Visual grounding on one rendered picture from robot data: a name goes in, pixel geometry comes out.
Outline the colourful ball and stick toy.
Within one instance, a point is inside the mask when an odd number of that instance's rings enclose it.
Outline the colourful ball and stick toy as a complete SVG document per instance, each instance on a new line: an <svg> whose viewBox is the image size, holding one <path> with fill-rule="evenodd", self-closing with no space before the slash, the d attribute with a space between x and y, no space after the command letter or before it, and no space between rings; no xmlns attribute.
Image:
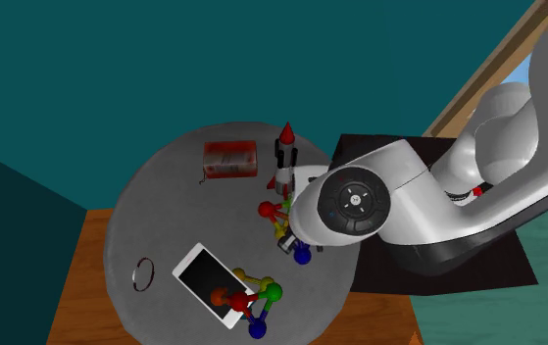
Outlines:
<svg viewBox="0 0 548 345"><path fill-rule="evenodd" d="M241 268L233 269L236 277L244 282L250 282L259 286L259 291L253 294L246 292L227 293L226 287L217 287L210 294L211 303L214 306L229 306L233 311L241 313L249 322L248 332L253 339L261 339L267 333L266 318L274 302L281 299L283 291L281 286L271 277L256 278L247 275ZM255 318L249 308L251 302L266 299L266 303L260 313Z"/></svg>
<svg viewBox="0 0 548 345"><path fill-rule="evenodd" d="M258 207L259 215L267 219L274 226L274 238L278 242L278 239L287 232L292 232L289 213L291 210L291 200L282 201L281 203L274 204L270 201L262 202ZM287 255L292 255L294 261L301 266L307 265L312 260L312 252L310 246L297 238L297 244L295 249Z"/></svg>

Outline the red and white toy rocket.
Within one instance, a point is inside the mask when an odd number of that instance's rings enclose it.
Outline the red and white toy rocket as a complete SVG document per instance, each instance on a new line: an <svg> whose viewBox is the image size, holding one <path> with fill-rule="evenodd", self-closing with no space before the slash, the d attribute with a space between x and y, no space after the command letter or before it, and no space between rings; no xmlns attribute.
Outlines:
<svg viewBox="0 0 548 345"><path fill-rule="evenodd" d="M276 158L276 171L267 188L274 189L284 200L287 200L294 192L294 168L298 158L295 135L290 123L286 123L274 142L274 156Z"/></svg>

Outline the white smartphone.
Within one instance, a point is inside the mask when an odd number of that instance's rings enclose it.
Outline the white smartphone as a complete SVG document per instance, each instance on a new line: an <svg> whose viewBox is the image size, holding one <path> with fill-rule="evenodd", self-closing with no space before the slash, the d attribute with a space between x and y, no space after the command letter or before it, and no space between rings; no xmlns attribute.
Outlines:
<svg viewBox="0 0 548 345"><path fill-rule="evenodd" d="M173 276L227 329L233 329L242 313L229 305L215 306L211 293L225 288L227 293L238 291L247 295L253 291L202 243L196 243L173 269Z"/></svg>

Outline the red box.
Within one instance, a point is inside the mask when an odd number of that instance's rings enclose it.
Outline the red box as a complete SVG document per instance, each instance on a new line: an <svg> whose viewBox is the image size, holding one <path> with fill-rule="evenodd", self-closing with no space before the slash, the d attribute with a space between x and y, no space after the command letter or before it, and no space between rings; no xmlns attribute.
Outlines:
<svg viewBox="0 0 548 345"><path fill-rule="evenodd" d="M254 140L205 142L203 172L206 179L257 176L256 142Z"/></svg>

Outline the round grey table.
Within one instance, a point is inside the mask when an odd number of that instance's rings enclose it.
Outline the round grey table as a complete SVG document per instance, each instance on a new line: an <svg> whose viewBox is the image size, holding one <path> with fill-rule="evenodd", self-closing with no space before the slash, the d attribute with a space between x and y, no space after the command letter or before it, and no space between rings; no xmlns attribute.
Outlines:
<svg viewBox="0 0 548 345"><path fill-rule="evenodd" d="M121 193L106 231L105 279L125 330L141 345L310 345L342 310L359 246L326 248L300 266L258 213L260 203L278 201L267 185L279 135L267 123L196 129L154 154ZM204 143L235 140L256 142L258 175L204 179ZM253 339L246 321L227 329L173 276L196 243L231 269L281 285L263 338Z"/></svg>

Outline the wooden framed window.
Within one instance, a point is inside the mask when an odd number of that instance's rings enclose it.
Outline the wooden framed window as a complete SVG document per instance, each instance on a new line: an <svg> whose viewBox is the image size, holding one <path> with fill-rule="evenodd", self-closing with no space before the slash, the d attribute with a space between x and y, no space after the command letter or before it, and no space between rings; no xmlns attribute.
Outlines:
<svg viewBox="0 0 548 345"><path fill-rule="evenodd" d="M534 0L496 48L423 133L457 137L483 94L501 83L532 52L548 26L548 0Z"/></svg>

